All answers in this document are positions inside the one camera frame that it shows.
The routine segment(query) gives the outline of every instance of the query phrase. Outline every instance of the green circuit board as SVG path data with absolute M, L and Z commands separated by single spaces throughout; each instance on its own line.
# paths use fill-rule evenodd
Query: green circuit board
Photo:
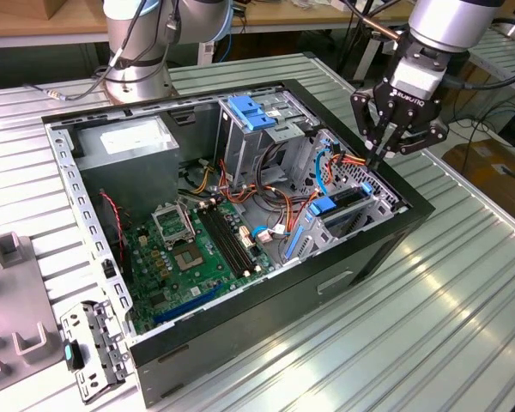
M 231 203 L 222 203 L 218 211 L 230 220 L 233 230 L 243 225 Z M 175 313 L 176 308 L 181 308 L 179 315 L 183 314 L 184 304 L 200 306 L 244 287 L 274 269 L 263 251 L 259 250 L 257 256 L 248 252 L 252 262 L 261 270 L 248 277 L 237 278 L 200 222 L 197 212 L 190 210 L 188 215 L 196 233 L 191 243 L 179 242 L 167 248 L 150 217 L 144 224 L 124 231 L 132 268 L 132 277 L 126 282 L 133 300 L 131 318 L 138 334 L 153 329 L 157 325 L 157 317 L 165 313 Z M 177 214 L 163 215 L 159 223 L 165 235 L 175 233 L 183 226 Z M 204 301 L 198 305 L 196 302 L 199 300 Z

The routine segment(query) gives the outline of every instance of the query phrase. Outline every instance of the blue drive bay latch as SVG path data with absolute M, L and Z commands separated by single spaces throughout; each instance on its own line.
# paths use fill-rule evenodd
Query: blue drive bay latch
M 250 96 L 229 97 L 228 102 L 240 120 L 252 131 L 276 125 L 276 121 L 267 116 Z

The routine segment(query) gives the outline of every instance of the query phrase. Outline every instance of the slotted metal surface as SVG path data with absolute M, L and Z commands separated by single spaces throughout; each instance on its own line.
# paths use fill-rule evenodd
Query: slotted metal surface
M 173 70 L 182 94 L 296 78 L 349 127 L 352 89 L 302 55 Z M 63 93 L 88 82 L 57 85 Z M 75 106 L 0 91 L 0 232 L 32 237 L 56 318 L 98 300 L 39 118 Z M 379 272 L 153 410 L 510 410 L 515 222 L 427 152 L 391 161 L 436 208 Z M 0 392 L 0 410 L 143 410 L 136 380 L 83 407 L 61 363 Z
M 515 40 L 489 29 L 470 52 L 472 63 L 501 81 L 515 76 Z

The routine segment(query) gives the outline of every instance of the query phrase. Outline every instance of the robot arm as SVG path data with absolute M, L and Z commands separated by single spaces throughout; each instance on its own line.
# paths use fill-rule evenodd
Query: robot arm
M 382 82 L 356 91 L 351 99 L 359 132 L 370 150 L 368 166 L 446 139 L 448 128 L 439 118 L 441 102 L 433 95 L 445 79 L 451 56 L 479 42 L 504 1 L 418 0 L 409 18 L 410 29 L 397 38 L 397 54 Z M 378 111 L 377 123 L 368 108 L 370 100 Z M 382 147 L 389 123 L 395 130 Z M 403 137 L 408 130 L 417 133 Z
M 171 44 L 221 39 L 231 27 L 233 0 L 143 0 L 126 47 L 130 23 L 142 0 L 105 0 L 103 10 L 113 69 L 106 91 L 118 102 L 158 99 L 172 93 L 166 65 Z

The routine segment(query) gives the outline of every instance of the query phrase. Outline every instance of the robotiq logo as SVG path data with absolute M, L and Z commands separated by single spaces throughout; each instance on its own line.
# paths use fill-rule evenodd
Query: robotiq logo
M 405 99 L 405 100 L 409 101 L 410 103 L 414 103 L 415 105 L 418 105 L 419 107 L 424 107 L 426 105 L 425 101 L 420 100 L 417 97 L 408 96 L 407 94 L 405 94 L 399 90 L 396 90 L 395 88 L 393 89 L 393 91 L 391 93 L 389 93 L 389 96 L 400 97 L 401 99 Z

